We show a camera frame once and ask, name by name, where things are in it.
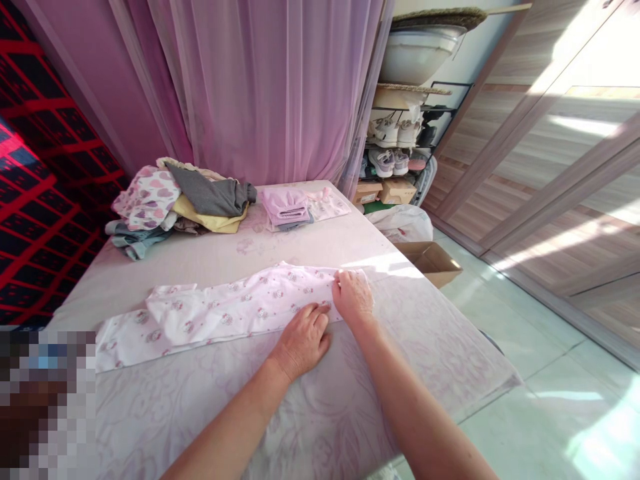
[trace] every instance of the forearm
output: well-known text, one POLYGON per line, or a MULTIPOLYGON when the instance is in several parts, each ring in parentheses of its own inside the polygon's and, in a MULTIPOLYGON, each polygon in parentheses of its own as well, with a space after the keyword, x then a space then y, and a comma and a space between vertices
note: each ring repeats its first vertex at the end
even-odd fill
POLYGON ((267 358, 163 478, 240 478, 288 387, 276 360, 267 358))
POLYGON ((420 382, 376 321, 354 335, 398 444, 416 478, 496 479, 475 446, 420 382))

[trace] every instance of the tile floor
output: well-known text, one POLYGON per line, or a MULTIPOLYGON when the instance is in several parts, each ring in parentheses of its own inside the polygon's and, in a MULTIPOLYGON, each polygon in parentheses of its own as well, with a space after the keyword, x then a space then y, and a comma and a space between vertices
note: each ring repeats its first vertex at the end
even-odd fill
MULTIPOLYGON (((442 288, 526 385, 464 420, 502 480, 640 479, 640 375, 442 232, 464 268, 442 288)), ((403 480, 413 479, 403 459, 403 480)))

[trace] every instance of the cardboard box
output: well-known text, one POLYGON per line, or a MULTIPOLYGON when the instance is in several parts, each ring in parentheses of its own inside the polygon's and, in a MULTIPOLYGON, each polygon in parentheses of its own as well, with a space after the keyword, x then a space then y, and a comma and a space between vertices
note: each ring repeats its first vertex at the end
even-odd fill
POLYGON ((372 201, 375 201, 380 190, 382 190, 382 183, 360 181, 358 182, 358 186, 355 188, 355 197, 353 198, 352 203, 354 205, 371 203, 372 201))
POLYGON ((436 242, 393 244, 437 288, 442 288, 460 273, 462 267, 436 242))
POLYGON ((416 188, 404 178, 386 179, 382 182, 380 201, 388 205, 409 203, 415 195, 415 190, 416 188))

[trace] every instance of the red patterned cloth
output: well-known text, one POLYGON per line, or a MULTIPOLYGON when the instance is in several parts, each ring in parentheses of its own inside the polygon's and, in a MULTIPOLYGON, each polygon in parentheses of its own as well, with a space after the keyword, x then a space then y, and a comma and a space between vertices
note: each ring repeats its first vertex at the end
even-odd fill
POLYGON ((0 325, 42 328, 128 180, 15 6, 0 3, 0 325))

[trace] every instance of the white plastic bag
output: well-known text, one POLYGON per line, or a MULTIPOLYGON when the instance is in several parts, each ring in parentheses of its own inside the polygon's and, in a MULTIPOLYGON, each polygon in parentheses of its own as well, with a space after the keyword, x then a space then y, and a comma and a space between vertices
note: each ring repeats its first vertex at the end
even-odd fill
POLYGON ((431 219, 415 205, 396 205, 365 217, 391 242, 433 241, 431 219))

